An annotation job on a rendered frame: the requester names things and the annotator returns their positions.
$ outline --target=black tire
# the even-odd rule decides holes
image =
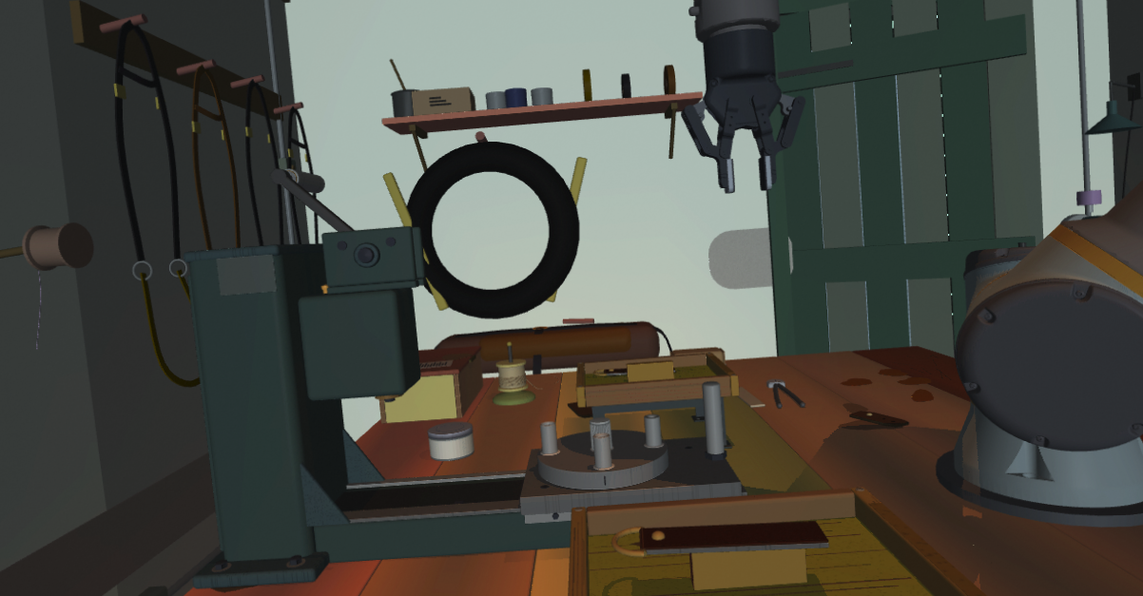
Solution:
[[[536,193],[547,214],[547,247],[539,264],[522,281],[494,291],[470,286],[454,277],[438,256],[432,236],[437,206],[446,192],[462,178],[486,172],[522,181]],[[409,196],[408,209],[413,225],[421,229],[421,243],[429,256],[425,279],[450,308],[470,318],[514,318],[537,308],[572,273],[580,248],[580,214],[567,183],[547,161],[510,143],[472,143],[441,157],[417,181]]]

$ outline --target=robotic arm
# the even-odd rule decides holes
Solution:
[[[703,43],[706,94],[682,111],[698,153],[718,162],[719,185],[734,192],[730,146],[737,129],[748,128],[758,143],[762,190],[773,189],[774,157],[793,144],[806,101],[782,94],[774,61],[778,0],[695,0],[695,34]],[[774,133],[770,116],[782,105],[782,127]],[[702,121],[709,111],[718,122],[718,145]]]

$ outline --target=wooden table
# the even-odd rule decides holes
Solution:
[[[729,361],[742,388],[766,406],[728,398],[727,451],[751,493],[864,486],[990,596],[1143,594],[1143,527],[1052,525],[985,510],[936,479],[936,460],[956,444],[968,413],[951,358],[919,348]],[[560,436],[588,431],[575,403],[575,375],[533,375],[536,400],[491,403],[495,389],[465,415],[475,453],[455,462],[429,458],[425,429],[435,422],[378,424],[359,444],[386,478],[518,470],[539,447],[536,423],[554,420]],[[780,378],[806,408],[775,408],[766,381]],[[932,399],[927,399],[927,391]],[[507,416],[507,411],[515,411]],[[902,418],[890,429],[849,418],[869,410]],[[642,429],[642,415],[612,416],[613,428]],[[688,410],[661,412],[663,437],[701,437]],[[568,550],[512,551],[330,565],[317,581],[243,589],[243,596],[470,594],[563,596]],[[195,589],[195,596],[214,594]]]

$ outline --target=dark wall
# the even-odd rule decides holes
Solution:
[[[238,76],[262,73],[270,87],[263,0],[82,1],[115,17],[146,14],[144,31],[152,37]],[[6,443],[0,448],[0,594],[34,593],[21,581],[69,567],[64,573],[82,587],[53,593],[102,596],[118,586],[123,596],[136,596],[147,583],[170,586],[217,547],[207,437],[199,389],[178,387],[160,371],[141,284],[131,276],[136,255],[115,149],[114,59],[73,42],[69,2],[0,0],[0,14],[18,15],[9,22],[9,45],[0,54],[6,77],[0,248],[19,245],[33,225],[67,222],[83,224],[95,241],[95,257],[78,270],[38,275],[23,257],[0,260],[0,437]],[[271,0],[271,11],[279,89],[289,104],[285,3]],[[126,85],[127,156],[145,257],[154,271],[159,342],[170,369],[193,379],[198,361],[190,304],[167,272],[175,255],[161,118],[152,90]],[[203,251],[191,161],[191,89],[170,81],[162,87],[176,150],[182,252]],[[200,94],[199,104],[217,109],[209,94]],[[257,245],[245,111],[231,104],[224,111],[238,169],[242,245]],[[233,247],[225,144],[218,122],[205,116],[199,122],[211,239],[216,248]],[[264,119],[255,117],[251,127],[258,216],[272,245],[279,243],[278,208]],[[163,519],[163,511],[182,516]],[[78,549],[86,549],[80,564],[74,563]]]
[[[1126,82],[1132,73],[1143,71],[1143,0],[1108,0],[1108,34],[1110,38],[1111,81]],[[1127,101],[1127,89],[1116,87],[1114,98],[1119,101],[1119,113],[1130,116],[1132,105]],[[1143,122],[1143,102],[1136,102],[1135,122]],[[1143,183],[1143,135],[1116,133],[1112,140],[1116,156],[1116,201],[1125,192]],[[1124,189],[1124,161],[1127,166],[1127,189]]]

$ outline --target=metal ring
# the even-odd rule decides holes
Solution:
[[[178,262],[178,263],[183,264],[183,271],[182,271],[182,273],[176,273],[175,272],[175,262]],[[186,265],[186,262],[183,262],[183,260],[181,260],[181,259],[173,259],[173,260],[170,260],[170,265],[167,267],[167,271],[170,273],[171,277],[184,277],[190,271],[190,269],[191,269],[191,267]]]
[[[150,278],[151,278],[151,275],[154,275],[154,268],[151,268],[151,264],[150,264],[150,263],[147,263],[147,262],[135,262],[135,264],[134,264],[134,265],[131,265],[131,275],[135,275],[135,278],[136,278],[137,280],[139,280],[139,281],[142,281],[142,280],[143,280],[143,279],[142,279],[142,277],[139,277],[139,276],[138,276],[138,275],[137,275],[137,273],[135,272],[135,265],[138,265],[138,264],[141,264],[141,263],[142,263],[143,265],[146,265],[146,269],[147,269],[147,273],[146,273],[146,278],[147,278],[147,279],[150,279]]]

